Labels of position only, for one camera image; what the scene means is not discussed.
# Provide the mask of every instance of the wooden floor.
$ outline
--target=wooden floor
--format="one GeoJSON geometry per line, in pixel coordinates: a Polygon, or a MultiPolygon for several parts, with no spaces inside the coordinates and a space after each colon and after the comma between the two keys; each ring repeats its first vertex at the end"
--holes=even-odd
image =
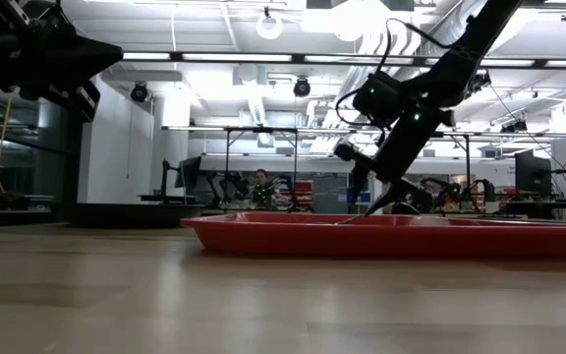
{"type": "Polygon", "coordinates": [[[0,353],[566,354],[566,260],[240,258],[0,228],[0,353]]]}

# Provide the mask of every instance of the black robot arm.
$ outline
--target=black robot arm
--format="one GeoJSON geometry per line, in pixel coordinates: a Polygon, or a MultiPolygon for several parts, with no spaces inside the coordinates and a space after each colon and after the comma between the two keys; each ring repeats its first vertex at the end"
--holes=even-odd
{"type": "MultiPolygon", "coordinates": [[[[364,181],[370,171],[390,183],[386,193],[368,209],[368,214],[394,202],[390,191],[399,188],[403,175],[440,123],[453,126],[452,107],[468,95],[478,66],[523,0],[488,0],[476,17],[470,17],[462,36],[442,55],[429,72],[399,82],[378,70],[357,92],[353,106],[392,130],[374,157],[361,154],[350,144],[335,153],[355,160],[354,180],[364,181]]],[[[354,197],[362,185],[354,186],[354,197]]]]}
{"type": "Polygon", "coordinates": [[[292,183],[292,178],[286,175],[280,175],[276,179],[272,181],[273,187],[278,187],[280,184],[287,185],[287,189],[290,191],[290,197],[292,197],[292,206],[290,206],[291,210],[298,210],[299,209],[299,199],[296,195],[296,188],[292,183]]]}
{"type": "Polygon", "coordinates": [[[90,79],[123,59],[122,48],[85,38],[53,1],[0,0],[0,89],[45,97],[92,121],[100,93],[90,79]]]}

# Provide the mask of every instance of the white pillar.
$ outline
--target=white pillar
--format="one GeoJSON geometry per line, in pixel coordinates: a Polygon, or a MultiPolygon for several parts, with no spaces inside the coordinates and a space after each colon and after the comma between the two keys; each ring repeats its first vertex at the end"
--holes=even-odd
{"type": "MultiPolygon", "coordinates": [[[[162,161],[166,159],[172,166],[188,158],[189,132],[162,130],[163,126],[187,127],[190,122],[191,102],[189,94],[183,89],[175,89],[156,99],[154,103],[154,133],[152,146],[151,189],[158,190],[162,179],[162,161]]],[[[167,178],[169,196],[184,195],[183,188],[174,188],[175,172],[170,171],[167,178]]]]}

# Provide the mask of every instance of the red tray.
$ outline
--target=red tray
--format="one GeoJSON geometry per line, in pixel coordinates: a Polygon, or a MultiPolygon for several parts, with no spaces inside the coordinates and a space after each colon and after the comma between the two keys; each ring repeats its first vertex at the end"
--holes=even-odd
{"type": "Polygon", "coordinates": [[[235,213],[185,219],[210,250],[317,256],[566,256],[566,224],[433,216],[235,213]]]}

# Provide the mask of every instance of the computer monitor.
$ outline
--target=computer monitor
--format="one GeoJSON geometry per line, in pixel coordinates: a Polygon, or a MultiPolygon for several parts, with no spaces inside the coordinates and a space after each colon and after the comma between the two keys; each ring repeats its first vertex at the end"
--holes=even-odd
{"type": "Polygon", "coordinates": [[[176,172],[176,182],[174,188],[185,188],[185,194],[192,193],[198,184],[198,173],[200,172],[200,162],[202,157],[194,157],[183,160],[179,163],[176,172]]]}
{"type": "Polygon", "coordinates": [[[551,162],[548,158],[535,157],[525,151],[515,153],[515,189],[517,192],[533,192],[551,195],[551,162]]]}

